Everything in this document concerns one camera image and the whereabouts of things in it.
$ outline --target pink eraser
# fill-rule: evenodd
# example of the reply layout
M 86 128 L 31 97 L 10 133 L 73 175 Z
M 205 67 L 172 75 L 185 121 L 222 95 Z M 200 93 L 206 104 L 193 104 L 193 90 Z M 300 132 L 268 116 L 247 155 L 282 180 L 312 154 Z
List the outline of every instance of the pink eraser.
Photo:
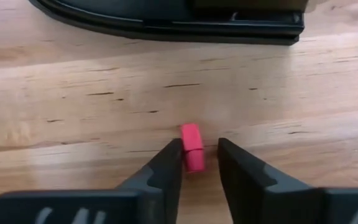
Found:
M 198 125 L 182 125 L 181 140 L 183 141 L 187 172 L 204 171 L 204 147 Z

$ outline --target wood grain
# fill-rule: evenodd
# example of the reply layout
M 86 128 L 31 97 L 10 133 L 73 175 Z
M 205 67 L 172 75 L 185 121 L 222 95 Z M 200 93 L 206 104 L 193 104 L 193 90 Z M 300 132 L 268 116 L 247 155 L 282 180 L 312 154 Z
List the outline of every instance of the wood grain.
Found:
M 358 0 L 316 0 L 291 47 L 97 34 L 0 0 L 0 193 L 108 189 L 200 125 L 178 223 L 229 223 L 226 137 L 318 186 L 358 186 Z

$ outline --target black rubber edge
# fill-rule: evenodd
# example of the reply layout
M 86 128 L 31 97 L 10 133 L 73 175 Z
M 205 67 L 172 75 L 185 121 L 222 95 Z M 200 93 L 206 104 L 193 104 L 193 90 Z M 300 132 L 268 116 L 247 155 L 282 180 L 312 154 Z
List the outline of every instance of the black rubber edge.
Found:
M 217 42 L 228 44 L 268 44 L 268 45 L 292 45 L 299 41 L 299 35 L 291 37 L 269 37 L 266 35 L 253 35 L 252 37 L 231 37 L 223 35 L 196 35 L 196 34 L 170 34 L 161 31 L 151 32 L 142 26 L 142 21 L 136 19 L 127 19 L 125 24 L 122 21 L 111 21 L 109 26 L 98 23 L 94 18 L 96 16 L 87 13 L 86 11 L 75 12 L 77 16 L 72 16 L 65 13 L 66 10 L 57 4 L 52 3 L 50 0 L 29 0 L 36 8 L 40 9 L 49 17 L 56 19 L 60 22 L 79 27 L 82 29 L 92 30 L 104 34 L 116 35 L 126 37 L 129 39 L 144 39 L 144 40 L 157 40 L 157 41 L 172 41 L 172 42 Z

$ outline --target wooden table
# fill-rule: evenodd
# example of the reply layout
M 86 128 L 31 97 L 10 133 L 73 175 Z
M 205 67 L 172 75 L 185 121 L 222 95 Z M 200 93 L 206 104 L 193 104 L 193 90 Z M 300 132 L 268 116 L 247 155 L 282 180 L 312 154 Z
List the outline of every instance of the wooden table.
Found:
M 189 122 L 208 171 L 184 177 L 178 223 L 230 223 L 218 137 L 309 184 L 358 186 L 358 0 L 310 11 L 292 47 L 168 43 L 0 0 L 0 193 L 113 188 Z

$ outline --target black object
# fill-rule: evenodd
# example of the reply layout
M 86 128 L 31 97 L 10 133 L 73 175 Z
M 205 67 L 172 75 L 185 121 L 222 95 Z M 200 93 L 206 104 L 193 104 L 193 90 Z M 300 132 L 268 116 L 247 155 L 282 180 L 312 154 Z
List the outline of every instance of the black object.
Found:
M 52 18 L 132 39 L 291 45 L 308 0 L 30 0 Z
M 1 195 L 0 224 L 176 223 L 181 147 L 174 139 L 114 190 Z M 227 139 L 218 161 L 234 224 L 358 224 L 358 189 L 310 187 Z

